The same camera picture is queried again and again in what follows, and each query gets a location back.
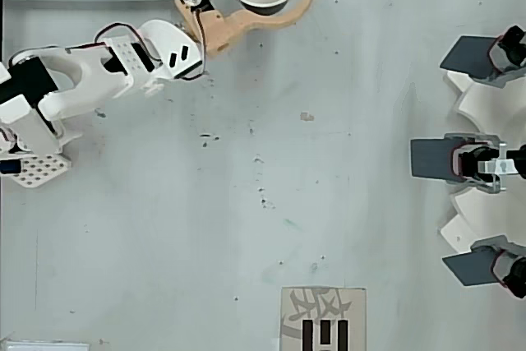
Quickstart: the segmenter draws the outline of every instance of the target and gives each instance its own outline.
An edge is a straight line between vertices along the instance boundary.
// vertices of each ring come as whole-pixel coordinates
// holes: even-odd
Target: gray table surface
[[[203,80],[73,120],[71,172],[35,191],[3,183],[0,336],[263,351],[283,286],[332,285],[367,288],[370,350],[523,348],[524,303],[450,275],[448,189],[408,166],[412,137],[473,130],[451,114],[445,52],[524,24],[523,4],[315,0]],[[177,18],[168,1],[5,7],[6,54]]]

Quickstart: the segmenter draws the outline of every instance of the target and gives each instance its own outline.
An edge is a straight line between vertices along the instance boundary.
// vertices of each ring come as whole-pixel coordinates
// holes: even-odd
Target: robotic hand
[[[442,260],[466,287],[500,284],[517,298],[526,296],[526,247],[508,242],[506,236],[480,240],[471,252]]]
[[[132,35],[99,39],[117,26]],[[8,69],[0,63],[0,177],[38,187],[64,173],[71,163],[62,148],[81,134],[63,119],[137,91],[153,95],[169,81],[193,80],[187,75],[203,61],[200,46],[182,30],[152,20],[139,30],[112,24],[91,44],[28,49]],[[48,71],[68,76],[73,89],[58,90]]]
[[[506,176],[526,178],[526,145],[508,150],[497,136],[467,133],[411,140],[411,171],[414,177],[499,193],[506,189]]]
[[[461,36],[445,56],[441,68],[469,75],[485,85],[504,88],[526,76],[526,43],[518,26],[499,37]]]

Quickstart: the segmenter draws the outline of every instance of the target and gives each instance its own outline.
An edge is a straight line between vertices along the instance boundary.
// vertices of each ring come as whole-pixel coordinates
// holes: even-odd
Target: stain
[[[264,209],[271,209],[271,210],[276,209],[276,206],[274,206],[274,203],[272,203],[271,201],[268,201],[265,198],[261,199],[261,207],[263,207]]]
[[[312,122],[314,121],[314,116],[304,111],[301,114],[299,114],[299,119],[305,122]]]
[[[97,117],[100,118],[106,118],[106,114],[101,109],[95,109],[95,114],[97,114]]]
[[[299,226],[298,224],[296,224],[294,221],[291,221],[290,219],[288,218],[285,218],[283,220],[283,223],[288,227],[288,228],[291,228],[291,229],[294,229],[294,230],[297,230],[298,232],[302,232],[303,229],[301,226]]]

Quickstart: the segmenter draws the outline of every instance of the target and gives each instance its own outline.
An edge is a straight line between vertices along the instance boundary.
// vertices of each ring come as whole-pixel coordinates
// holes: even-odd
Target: cable
[[[496,281],[501,285],[503,286],[504,288],[508,288],[508,286],[506,284],[504,284],[501,279],[499,279],[496,274],[495,274],[495,265],[496,265],[496,262],[499,260],[499,258],[506,252],[506,250],[501,250],[498,254],[495,255],[495,258],[493,259],[493,262],[491,263],[491,268],[490,268],[490,272],[491,272],[491,275],[493,275],[493,277],[496,279]]]
[[[7,67],[13,67],[13,59],[21,53],[24,53],[25,51],[35,51],[37,49],[48,49],[48,48],[59,48],[57,45],[46,45],[45,47],[35,47],[35,48],[24,48],[20,51],[17,51],[14,53],[10,58],[9,61],[7,61]]]
[[[501,35],[501,36],[497,37],[497,38],[495,39],[495,41],[493,42],[493,44],[491,45],[491,47],[487,50],[487,58],[490,60],[490,63],[491,63],[491,66],[493,67],[493,69],[495,69],[495,71],[496,71],[497,73],[499,73],[499,74],[502,74],[502,73],[504,73],[504,72],[503,72],[501,69],[499,69],[499,68],[495,65],[495,63],[493,62],[493,59],[491,58],[491,50],[493,49],[493,47],[496,46],[497,43],[499,43],[499,42],[502,40],[503,37],[504,37],[504,35]]]
[[[201,10],[196,10],[194,12],[194,15],[196,16],[196,21],[199,26],[199,33],[201,35],[201,53],[203,54],[203,69],[199,74],[196,74],[192,77],[181,77],[184,81],[194,81],[197,80],[200,77],[203,77],[206,73],[206,37],[205,37],[205,28],[203,28],[203,24],[201,22]]]
[[[117,28],[117,27],[124,27],[124,28],[128,28],[134,35],[135,37],[137,37],[137,39],[139,40],[139,43],[141,44],[141,47],[142,49],[145,50],[145,53],[146,55],[148,55],[148,58],[150,58],[152,61],[156,61],[156,62],[162,62],[161,59],[159,58],[155,58],[151,52],[149,51],[149,49],[146,47],[146,43],[145,41],[142,39],[141,35],[139,35],[139,32],[137,32],[135,30],[135,28],[131,25],[128,25],[128,24],[125,24],[123,22],[115,22],[111,25],[108,25],[106,26],[105,28],[103,28],[96,36],[95,36],[95,40],[94,40],[94,44],[97,44],[100,40],[100,36],[102,36],[103,34],[105,33],[108,33],[111,29],[114,29],[114,28]]]

